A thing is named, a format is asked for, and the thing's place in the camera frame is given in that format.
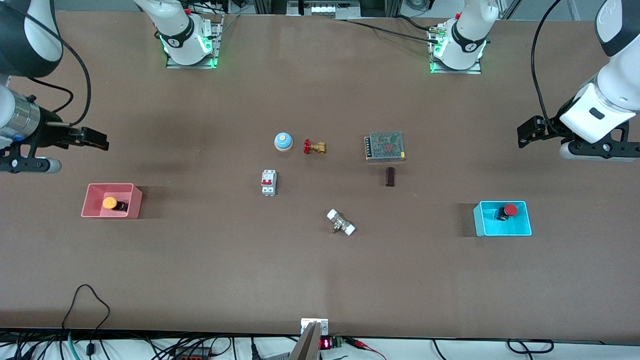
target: brass valve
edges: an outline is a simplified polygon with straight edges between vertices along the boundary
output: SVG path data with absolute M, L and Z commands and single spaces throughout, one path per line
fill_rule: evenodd
M 308 154 L 311 150 L 316 151 L 318 154 L 324 154 L 326 153 L 326 144 L 324 142 L 311 143 L 309 139 L 306 139 L 303 151 Z

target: red cable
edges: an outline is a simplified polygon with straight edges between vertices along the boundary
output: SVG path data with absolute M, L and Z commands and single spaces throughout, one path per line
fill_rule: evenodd
M 363 343 L 360 340 L 356 340 L 355 342 L 355 347 L 356 348 L 360 348 L 362 350 L 366 350 L 366 351 L 371 351 L 371 352 L 375 352 L 376 354 L 380 355 L 384 360 L 387 360 L 387 357 L 384 356 L 381 352 L 374 350 L 373 348 L 371 348 L 369 345 Z
M 367 348 L 365 350 L 371 351 L 371 352 L 375 352 L 376 354 L 380 355 L 384 360 L 387 360 L 387 357 L 384 356 L 381 352 L 377 351 L 377 350 L 373 350 L 372 348 Z

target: pink bin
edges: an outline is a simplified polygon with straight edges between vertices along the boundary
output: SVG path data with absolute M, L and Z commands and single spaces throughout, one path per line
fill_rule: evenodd
M 102 207 L 106 197 L 129 204 L 127 211 L 114 211 Z M 142 192 L 133 184 L 89 184 L 82 207 L 83 218 L 137 219 L 140 215 Z

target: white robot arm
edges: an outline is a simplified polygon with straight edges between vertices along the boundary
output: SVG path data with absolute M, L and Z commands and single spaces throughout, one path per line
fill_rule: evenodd
M 533 117 L 518 128 L 520 148 L 563 137 L 565 159 L 634 161 L 640 143 L 627 141 L 628 120 L 640 112 L 640 1 L 607 0 L 595 28 L 609 63 L 549 119 Z M 622 131 L 613 139 L 611 132 Z
M 164 50 L 176 63 L 192 65 L 212 52 L 207 47 L 211 42 L 207 38 L 211 36 L 209 20 L 188 15 L 177 0 L 134 2 L 154 21 Z M 0 0 L 0 78 L 49 75 L 62 58 L 59 37 L 53 0 Z M 105 134 L 88 127 L 76 129 L 73 126 L 80 120 L 66 124 L 55 112 L 35 104 L 35 96 L 24 97 L 4 85 L 0 84 L 0 171 L 60 171 L 58 160 L 35 156 L 41 147 L 109 149 Z M 28 154 L 21 153 L 22 145 L 30 145 Z
M 442 24 L 447 38 L 433 56 L 454 70 L 469 69 L 482 56 L 499 13 L 497 0 L 465 0 L 459 16 Z
M 211 20 L 185 13 L 178 0 L 133 0 L 154 22 L 164 51 L 180 65 L 193 65 L 213 51 Z

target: table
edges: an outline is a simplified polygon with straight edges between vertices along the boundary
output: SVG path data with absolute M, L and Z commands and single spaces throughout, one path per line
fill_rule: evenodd
M 42 149 L 59 174 L 1 175 L 0 325 L 59 326 L 88 282 L 119 329 L 293 334 L 325 316 L 361 336 L 640 340 L 637 165 L 516 144 L 540 112 L 535 23 L 498 21 L 481 76 L 430 74 L 423 43 L 325 18 L 240 18 L 208 71 L 164 69 L 142 13 L 60 12 L 58 23 L 92 76 L 83 125 L 111 148 Z M 547 24 L 537 64 L 550 112 L 606 61 L 592 23 Z M 73 89 L 60 115 L 75 120 L 75 59 L 45 80 Z M 24 79 L 12 87 L 49 109 L 65 100 Z M 395 130 L 408 160 L 387 188 L 362 139 Z M 275 150 L 280 131 L 293 150 Z M 305 138 L 327 153 L 304 155 Z M 265 168 L 278 171 L 275 197 L 260 194 Z M 141 218 L 81 218 L 99 182 L 138 185 Z M 533 236 L 474 237 L 472 208 L 487 199 L 527 201 Z M 331 233 L 332 208 L 354 235 Z M 83 292 L 68 325 L 103 316 Z

